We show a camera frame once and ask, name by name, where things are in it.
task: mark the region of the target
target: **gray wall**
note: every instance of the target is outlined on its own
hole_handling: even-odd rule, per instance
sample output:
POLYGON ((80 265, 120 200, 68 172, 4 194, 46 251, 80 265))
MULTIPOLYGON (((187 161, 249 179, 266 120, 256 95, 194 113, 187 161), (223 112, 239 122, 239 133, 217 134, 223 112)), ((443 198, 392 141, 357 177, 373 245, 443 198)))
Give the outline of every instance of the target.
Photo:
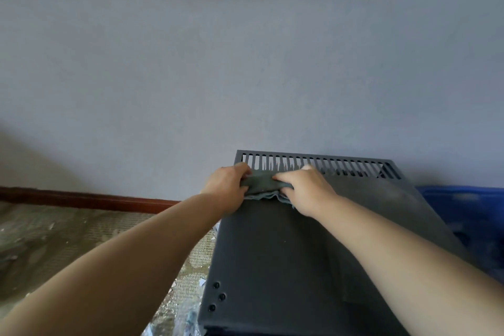
POLYGON ((0 185, 182 199, 237 148, 504 187, 504 0, 0 0, 0 185))

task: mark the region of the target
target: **gray rag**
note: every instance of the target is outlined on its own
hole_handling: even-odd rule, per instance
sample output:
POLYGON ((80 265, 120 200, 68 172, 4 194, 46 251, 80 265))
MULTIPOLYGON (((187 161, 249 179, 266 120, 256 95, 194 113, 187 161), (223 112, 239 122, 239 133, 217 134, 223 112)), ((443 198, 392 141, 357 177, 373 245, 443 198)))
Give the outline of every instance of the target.
POLYGON ((269 170, 254 170, 246 179, 242 180, 240 186, 248 186, 245 193, 245 199, 273 199, 277 198, 280 202, 292 205, 289 198, 280 192, 282 187, 293 188, 290 183, 276 181, 272 177, 276 172, 269 170))

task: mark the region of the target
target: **blue container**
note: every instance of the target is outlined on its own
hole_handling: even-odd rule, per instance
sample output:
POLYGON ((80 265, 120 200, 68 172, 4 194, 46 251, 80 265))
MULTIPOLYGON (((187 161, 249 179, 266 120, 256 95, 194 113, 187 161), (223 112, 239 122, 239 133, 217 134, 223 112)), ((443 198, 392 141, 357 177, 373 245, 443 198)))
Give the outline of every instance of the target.
POLYGON ((418 190, 482 269, 504 283, 504 189, 422 186, 418 190))

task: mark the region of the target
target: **wooden baseboard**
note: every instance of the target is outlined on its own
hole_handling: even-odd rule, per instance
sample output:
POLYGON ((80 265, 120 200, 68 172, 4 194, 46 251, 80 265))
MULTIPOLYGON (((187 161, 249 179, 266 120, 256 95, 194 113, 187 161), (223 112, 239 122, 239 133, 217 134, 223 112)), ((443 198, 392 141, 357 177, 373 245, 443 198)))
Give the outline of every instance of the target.
POLYGON ((25 187, 0 187, 0 201, 150 214, 158 214, 180 202, 165 199, 122 197, 118 195, 38 190, 25 187))

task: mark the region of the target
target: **beige carpet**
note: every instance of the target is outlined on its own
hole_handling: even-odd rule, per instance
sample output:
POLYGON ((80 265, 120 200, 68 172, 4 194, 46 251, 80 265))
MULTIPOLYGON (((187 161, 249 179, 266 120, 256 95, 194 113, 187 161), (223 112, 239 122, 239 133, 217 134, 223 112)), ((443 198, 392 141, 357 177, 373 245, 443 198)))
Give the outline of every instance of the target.
MULTIPOLYGON (((151 216, 0 202, 0 318, 73 260, 151 216)), ((201 301, 213 237, 205 235, 186 260, 152 320, 155 336, 171 335, 177 313, 201 301)))

